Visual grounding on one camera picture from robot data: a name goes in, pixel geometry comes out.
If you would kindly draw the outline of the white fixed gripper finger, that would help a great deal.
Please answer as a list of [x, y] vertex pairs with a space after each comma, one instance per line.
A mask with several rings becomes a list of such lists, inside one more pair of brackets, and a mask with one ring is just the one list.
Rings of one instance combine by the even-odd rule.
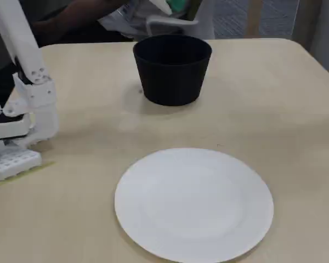
[[172, 14], [170, 5], [166, 0], [150, 0], [150, 2], [155, 5], [159, 10], [165, 14]]

